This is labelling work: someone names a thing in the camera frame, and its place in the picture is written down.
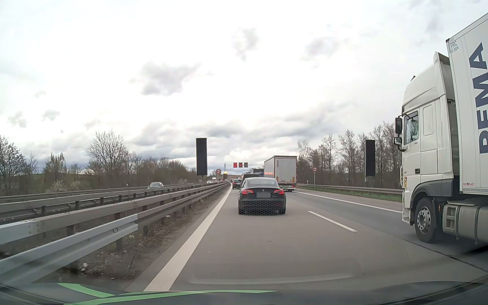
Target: asphalt road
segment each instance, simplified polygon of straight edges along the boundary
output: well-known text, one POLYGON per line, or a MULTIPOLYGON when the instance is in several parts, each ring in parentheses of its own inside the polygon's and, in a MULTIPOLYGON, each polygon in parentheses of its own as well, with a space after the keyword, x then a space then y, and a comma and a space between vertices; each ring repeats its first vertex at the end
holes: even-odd
POLYGON ((362 290, 488 275, 487 247, 421 243, 399 202, 298 190, 285 215, 239 215, 236 194, 227 190, 128 291, 362 290))

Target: car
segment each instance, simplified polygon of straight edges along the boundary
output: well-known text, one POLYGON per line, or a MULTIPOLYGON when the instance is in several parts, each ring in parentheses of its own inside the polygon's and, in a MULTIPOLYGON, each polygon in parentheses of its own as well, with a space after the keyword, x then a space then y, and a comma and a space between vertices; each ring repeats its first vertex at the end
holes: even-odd
POLYGON ((233 179, 233 189, 240 188, 240 179, 233 179))
POLYGON ((261 176, 259 174, 243 173, 240 176, 241 184, 244 182, 245 179, 250 178, 250 177, 261 177, 261 176))
POLYGON ((249 211, 285 214, 285 192, 274 178, 249 177, 242 182, 238 205, 239 214, 249 211))
POLYGON ((158 188, 158 187, 163 187, 163 184, 161 182, 152 182, 148 186, 148 188, 158 188))

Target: truck wheel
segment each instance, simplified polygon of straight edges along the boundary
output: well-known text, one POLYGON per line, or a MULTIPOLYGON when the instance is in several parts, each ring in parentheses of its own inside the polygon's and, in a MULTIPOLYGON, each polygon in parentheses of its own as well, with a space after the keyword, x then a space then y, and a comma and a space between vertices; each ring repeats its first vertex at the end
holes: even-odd
POLYGON ((419 200, 414 219, 417 238, 427 244, 434 243, 440 234, 440 229, 436 226, 436 210, 430 198, 424 197, 419 200))

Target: truck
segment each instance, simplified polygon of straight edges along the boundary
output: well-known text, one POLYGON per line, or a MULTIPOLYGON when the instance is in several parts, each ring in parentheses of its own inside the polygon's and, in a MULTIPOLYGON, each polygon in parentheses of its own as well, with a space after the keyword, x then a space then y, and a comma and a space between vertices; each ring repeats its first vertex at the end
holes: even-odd
POLYGON ((488 244, 488 13, 413 76, 395 119, 402 220, 419 240, 488 244))
POLYGON ((264 162, 263 177, 275 178, 280 187, 293 191, 297 187, 297 156, 273 156, 264 162))
POLYGON ((252 168, 249 170, 251 174, 259 174, 261 177, 264 177, 265 170, 262 168, 252 168))

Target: white car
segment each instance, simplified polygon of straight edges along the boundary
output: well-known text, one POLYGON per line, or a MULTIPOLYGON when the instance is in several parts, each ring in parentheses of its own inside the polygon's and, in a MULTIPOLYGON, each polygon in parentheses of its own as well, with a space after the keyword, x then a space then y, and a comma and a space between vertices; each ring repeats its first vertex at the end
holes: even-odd
POLYGON ((163 184, 161 182, 152 182, 148 186, 148 188, 159 188, 159 187, 163 187, 163 184))

